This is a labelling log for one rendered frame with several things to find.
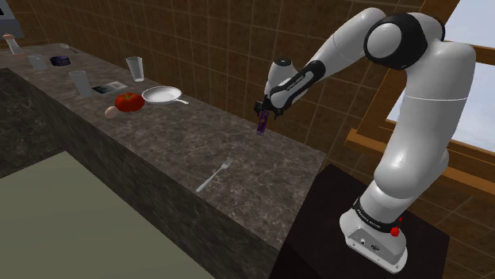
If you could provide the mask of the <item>wooden topped pepper mill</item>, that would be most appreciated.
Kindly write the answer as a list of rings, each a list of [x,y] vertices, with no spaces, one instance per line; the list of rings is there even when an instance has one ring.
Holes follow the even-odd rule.
[[[6,41],[8,44],[10,51],[14,56],[21,57],[25,53],[21,50],[21,47],[17,44],[16,38],[14,35],[5,33],[2,38]]]

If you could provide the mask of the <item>dark robot stand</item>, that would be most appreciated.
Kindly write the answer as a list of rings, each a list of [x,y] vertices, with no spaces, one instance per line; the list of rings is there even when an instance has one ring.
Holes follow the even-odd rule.
[[[332,164],[314,179],[269,279],[443,279],[450,236],[415,216],[402,215],[409,252],[392,274],[347,246],[339,218],[366,186]]]

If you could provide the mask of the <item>purple bar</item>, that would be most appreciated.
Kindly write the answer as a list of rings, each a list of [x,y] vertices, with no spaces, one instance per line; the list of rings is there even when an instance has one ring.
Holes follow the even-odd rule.
[[[269,112],[267,110],[263,110],[260,114],[259,114],[259,123],[258,123],[258,128],[256,130],[256,134],[258,136],[262,136],[265,129],[266,129],[266,126],[267,126],[267,120],[268,120],[268,117],[269,117]]]

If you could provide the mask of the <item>red tomato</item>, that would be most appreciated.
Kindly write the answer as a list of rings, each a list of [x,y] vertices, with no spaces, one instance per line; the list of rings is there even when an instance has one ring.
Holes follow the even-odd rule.
[[[140,94],[130,92],[120,94],[114,101],[114,106],[123,113],[137,112],[144,104],[145,100]]]

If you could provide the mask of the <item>grey range hood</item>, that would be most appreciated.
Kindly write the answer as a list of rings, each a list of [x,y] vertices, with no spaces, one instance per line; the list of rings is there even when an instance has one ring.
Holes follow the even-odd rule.
[[[16,39],[25,37],[7,1],[0,0],[0,36],[6,33],[13,35]]]

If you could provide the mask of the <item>white frying pan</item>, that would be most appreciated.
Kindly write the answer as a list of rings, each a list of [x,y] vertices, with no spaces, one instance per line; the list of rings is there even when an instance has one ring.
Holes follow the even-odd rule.
[[[155,86],[145,90],[141,96],[153,105],[169,105],[173,102],[188,104],[188,101],[181,99],[182,91],[173,86]]]

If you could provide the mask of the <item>clear drinking glass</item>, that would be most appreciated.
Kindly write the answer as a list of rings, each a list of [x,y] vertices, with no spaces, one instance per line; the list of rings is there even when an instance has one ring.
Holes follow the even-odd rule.
[[[135,82],[144,81],[143,60],[139,56],[128,57],[126,59],[132,78]]]
[[[89,97],[92,94],[92,89],[90,87],[87,75],[85,71],[77,70],[71,71],[69,73],[71,80],[74,82],[78,92],[84,96]]]
[[[44,71],[48,69],[45,61],[42,59],[42,55],[40,54],[30,54],[28,55],[29,62],[33,66],[35,70]]]

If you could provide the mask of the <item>silver fork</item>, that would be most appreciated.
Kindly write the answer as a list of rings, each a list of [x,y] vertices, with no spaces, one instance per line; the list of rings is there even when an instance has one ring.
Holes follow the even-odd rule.
[[[227,170],[230,167],[230,165],[232,164],[233,160],[234,160],[233,157],[226,158],[226,160],[221,164],[220,168],[218,170],[216,170],[200,186],[197,187],[196,192],[197,193],[201,192],[222,170]]]

